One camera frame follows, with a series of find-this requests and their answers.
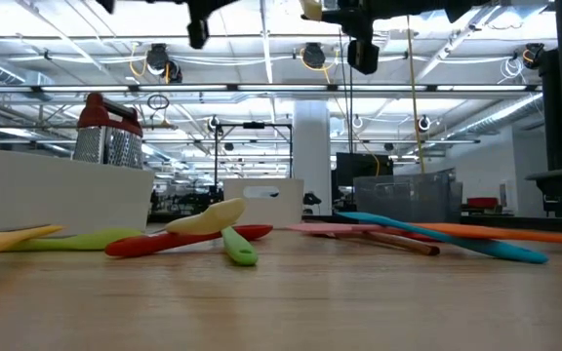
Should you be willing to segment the red silicone spoon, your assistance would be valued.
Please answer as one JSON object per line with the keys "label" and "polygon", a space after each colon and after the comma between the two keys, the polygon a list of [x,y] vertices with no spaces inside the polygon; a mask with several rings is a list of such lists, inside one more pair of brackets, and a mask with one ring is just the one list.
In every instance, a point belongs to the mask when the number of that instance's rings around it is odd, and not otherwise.
{"label": "red silicone spoon", "polygon": [[[270,233],[272,225],[250,224],[237,225],[233,229],[248,241],[255,241]],[[177,233],[160,233],[154,235],[139,235],[117,240],[108,244],[104,252],[111,257],[140,257],[156,254],[165,250],[184,247],[219,239],[221,233],[207,235],[188,235]]]}

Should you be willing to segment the pink silicone spatula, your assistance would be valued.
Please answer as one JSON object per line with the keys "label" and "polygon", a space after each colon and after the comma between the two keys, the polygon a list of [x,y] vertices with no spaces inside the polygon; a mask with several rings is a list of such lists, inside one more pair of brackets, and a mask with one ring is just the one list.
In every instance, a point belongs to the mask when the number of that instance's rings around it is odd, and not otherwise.
{"label": "pink silicone spatula", "polygon": [[383,232],[384,227],[372,224],[299,223],[287,226],[288,230],[316,234],[342,234],[354,232]]}

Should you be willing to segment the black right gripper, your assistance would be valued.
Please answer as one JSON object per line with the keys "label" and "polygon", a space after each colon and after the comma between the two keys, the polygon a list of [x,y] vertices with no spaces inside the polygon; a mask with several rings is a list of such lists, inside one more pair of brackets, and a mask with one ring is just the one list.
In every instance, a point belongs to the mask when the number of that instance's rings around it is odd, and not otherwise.
{"label": "black right gripper", "polygon": [[380,49],[372,43],[373,22],[406,16],[406,0],[336,0],[337,7],[322,13],[321,20],[339,24],[351,37],[347,48],[348,64],[363,74],[377,70]]}

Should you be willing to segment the frosted white plastic bin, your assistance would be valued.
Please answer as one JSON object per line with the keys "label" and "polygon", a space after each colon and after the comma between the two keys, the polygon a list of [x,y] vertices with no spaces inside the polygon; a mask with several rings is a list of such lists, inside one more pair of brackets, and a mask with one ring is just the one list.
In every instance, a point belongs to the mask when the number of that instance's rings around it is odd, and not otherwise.
{"label": "frosted white plastic bin", "polygon": [[60,225],[60,236],[143,230],[153,174],[63,158],[0,151],[0,230]]}

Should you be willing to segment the brown wooden spoon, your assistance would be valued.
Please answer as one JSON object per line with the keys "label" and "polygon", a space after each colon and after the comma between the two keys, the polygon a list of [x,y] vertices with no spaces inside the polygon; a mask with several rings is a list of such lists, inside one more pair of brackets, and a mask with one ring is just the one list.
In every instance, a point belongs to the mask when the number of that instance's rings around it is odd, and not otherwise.
{"label": "brown wooden spoon", "polygon": [[407,250],[415,254],[428,256],[436,256],[441,254],[438,247],[422,243],[420,241],[409,239],[401,236],[377,233],[377,232],[346,232],[342,234],[336,233],[311,233],[311,236],[321,238],[331,238],[336,240],[363,240],[371,243],[379,243],[398,249]]}

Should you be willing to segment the long light bar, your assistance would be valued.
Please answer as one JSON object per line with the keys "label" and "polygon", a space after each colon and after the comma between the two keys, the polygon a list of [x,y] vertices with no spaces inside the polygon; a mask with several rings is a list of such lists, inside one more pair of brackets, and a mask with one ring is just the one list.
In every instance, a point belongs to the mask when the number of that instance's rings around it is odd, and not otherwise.
{"label": "long light bar", "polygon": [[311,93],[311,92],[540,92],[539,84],[529,85],[373,85],[373,84],[186,84],[186,85],[88,85],[29,86],[2,85],[2,94],[20,93],[140,93],[140,92],[248,92],[248,93]]}

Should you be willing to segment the light green silicone spoon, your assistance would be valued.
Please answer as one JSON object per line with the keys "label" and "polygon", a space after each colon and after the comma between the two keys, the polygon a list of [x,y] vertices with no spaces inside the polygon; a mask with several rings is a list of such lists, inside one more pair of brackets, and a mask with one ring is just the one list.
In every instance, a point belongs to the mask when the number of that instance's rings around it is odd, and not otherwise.
{"label": "light green silicone spoon", "polygon": [[110,243],[141,235],[142,232],[131,228],[109,228],[88,234],[69,237],[46,237],[29,239],[14,244],[7,252],[51,252],[51,251],[103,251]]}

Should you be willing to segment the red-handled steel box grater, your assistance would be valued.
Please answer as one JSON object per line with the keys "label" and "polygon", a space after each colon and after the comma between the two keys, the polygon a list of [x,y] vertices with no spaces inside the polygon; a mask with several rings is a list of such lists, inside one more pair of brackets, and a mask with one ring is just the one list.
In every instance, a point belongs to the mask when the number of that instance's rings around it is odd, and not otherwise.
{"label": "red-handled steel box grater", "polygon": [[73,159],[141,169],[142,138],[143,130],[134,108],[91,93],[77,122]]}

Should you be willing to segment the dark background screen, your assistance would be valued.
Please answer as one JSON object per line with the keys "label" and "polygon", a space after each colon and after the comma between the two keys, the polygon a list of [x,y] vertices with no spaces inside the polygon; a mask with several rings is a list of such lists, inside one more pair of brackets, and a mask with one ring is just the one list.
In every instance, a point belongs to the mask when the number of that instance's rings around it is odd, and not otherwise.
{"label": "dark background screen", "polygon": [[356,177],[392,176],[393,165],[393,161],[386,155],[338,152],[336,166],[331,171],[333,199],[341,197],[341,186],[352,187]]}

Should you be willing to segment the orange silicone spatula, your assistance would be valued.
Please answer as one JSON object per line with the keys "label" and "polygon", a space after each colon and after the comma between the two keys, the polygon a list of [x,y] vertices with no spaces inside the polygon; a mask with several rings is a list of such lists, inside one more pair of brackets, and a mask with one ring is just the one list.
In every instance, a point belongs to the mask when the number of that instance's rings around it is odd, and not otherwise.
{"label": "orange silicone spatula", "polygon": [[562,244],[562,233],[454,223],[415,223],[415,226],[463,238],[534,241]]}

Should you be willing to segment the grey translucent plastic bin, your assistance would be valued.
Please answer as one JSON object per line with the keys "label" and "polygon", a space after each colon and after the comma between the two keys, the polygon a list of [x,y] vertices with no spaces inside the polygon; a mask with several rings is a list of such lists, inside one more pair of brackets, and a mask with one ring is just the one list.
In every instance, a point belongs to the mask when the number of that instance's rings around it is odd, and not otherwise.
{"label": "grey translucent plastic bin", "polygon": [[462,183],[451,170],[416,175],[362,176],[354,180],[358,212],[405,222],[458,223]]}

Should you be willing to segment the white square pillar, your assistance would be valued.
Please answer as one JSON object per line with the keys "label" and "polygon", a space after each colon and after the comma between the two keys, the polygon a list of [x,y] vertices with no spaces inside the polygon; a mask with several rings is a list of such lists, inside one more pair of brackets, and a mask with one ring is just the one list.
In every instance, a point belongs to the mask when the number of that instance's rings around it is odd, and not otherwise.
{"label": "white square pillar", "polygon": [[309,206],[315,215],[330,215],[330,114],[324,100],[296,100],[293,119],[294,177],[302,179],[304,193],[321,200]]}

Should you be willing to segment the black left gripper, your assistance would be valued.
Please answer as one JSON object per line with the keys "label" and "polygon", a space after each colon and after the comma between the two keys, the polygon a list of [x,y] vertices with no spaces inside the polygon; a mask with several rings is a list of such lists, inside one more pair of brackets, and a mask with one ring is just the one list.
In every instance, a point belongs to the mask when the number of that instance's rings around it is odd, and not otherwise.
{"label": "black left gripper", "polygon": [[190,23],[187,26],[189,45],[193,49],[202,49],[210,34],[209,16],[216,10],[232,4],[237,0],[187,0]]}

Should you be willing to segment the blue silicone spatula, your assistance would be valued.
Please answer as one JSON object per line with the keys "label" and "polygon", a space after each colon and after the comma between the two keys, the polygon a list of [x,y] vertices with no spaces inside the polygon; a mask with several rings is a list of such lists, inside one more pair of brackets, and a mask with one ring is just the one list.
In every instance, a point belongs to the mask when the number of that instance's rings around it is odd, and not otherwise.
{"label": "blue silicone spatula", "polygon": [[377,224],[381,226],[389,226],[402,229],[418,234],[422,234],[431,239],[441,241],[443,243],[452,244],[464,249],[468,249],[477,253],[486,254],[495,258],[514,260],[527,263],[545,264],[548,257],[544,253],[531,251],[522,247],[510,245],[493,239],[482,238],[462,238],[445,234],[440,231],[426,229],[407,222],[395,220],[386,216],[377,214],[368,214],[361,212],[338,212],[346,218],[352,218],[359,221]]}

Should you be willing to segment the green silicone spatula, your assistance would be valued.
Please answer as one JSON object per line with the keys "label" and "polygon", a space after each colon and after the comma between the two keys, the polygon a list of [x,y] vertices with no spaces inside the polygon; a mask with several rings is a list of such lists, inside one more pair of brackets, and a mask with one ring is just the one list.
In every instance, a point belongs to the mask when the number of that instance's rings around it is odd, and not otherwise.
{"label": "green silicone spatula", "polygon": [[221,236],[224,250],[234,263],[241,266],[257,264],[259,256],[254,247],[232,227],[222,229]]}

